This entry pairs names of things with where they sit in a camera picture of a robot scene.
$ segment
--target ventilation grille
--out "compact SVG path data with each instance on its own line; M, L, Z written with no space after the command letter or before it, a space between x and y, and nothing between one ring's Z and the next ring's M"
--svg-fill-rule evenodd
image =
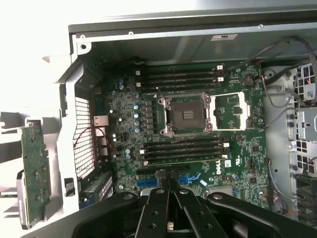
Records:
M297 87L295 88L295 93L297 93L303 101L313 99L315 95L315 76L312 64L306 64L301 68L298 68L297 72L300 72L300 74L298 76L298 82ZM294 107L301 107L299 103L296 101L296 99L294 99ZM317 154L317 144L316 142L300 139L298 134L298 126L301 125L296 124L297 166L298 168L303 169L304 165L310 159L309 156L314 156L315 154ZM307 171L309 173L315 173L314 162L308 165Z
M74 148L76 174L85 178L95 168L93 135L91 130L91 116L89 101L82 98L75 98L77 126L74 134Z
M112 186L112 177L107 181L107 183L104 185L104 187L99 192L99 201L101 201L106 193L108 192L109 188Z

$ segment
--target screw hole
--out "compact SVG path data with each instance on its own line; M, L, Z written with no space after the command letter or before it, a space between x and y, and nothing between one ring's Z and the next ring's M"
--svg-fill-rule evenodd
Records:
M208 223L205 225L205 229L211 230L212 229L212 224Z
M155 229L156 227L157 227L157 225L155 223L152 223L152 224L149 225L150 229Z

